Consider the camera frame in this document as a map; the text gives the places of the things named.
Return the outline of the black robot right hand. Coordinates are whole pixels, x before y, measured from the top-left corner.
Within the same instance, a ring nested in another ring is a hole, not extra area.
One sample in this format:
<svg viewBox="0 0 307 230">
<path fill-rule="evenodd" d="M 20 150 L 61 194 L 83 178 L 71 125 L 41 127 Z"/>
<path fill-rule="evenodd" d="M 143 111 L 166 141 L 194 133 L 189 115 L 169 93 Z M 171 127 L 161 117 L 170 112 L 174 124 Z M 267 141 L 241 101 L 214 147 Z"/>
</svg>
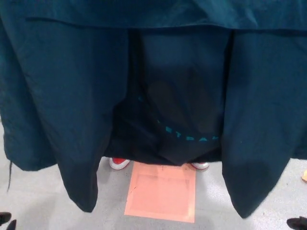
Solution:
<svg viewBox="0 0 307 230">
<path fill-rule="evenodd" d="M 307 218 L 305 217 L 290 218 L 286 223 L 293 230 L 307 230 Z"/>
</svg>

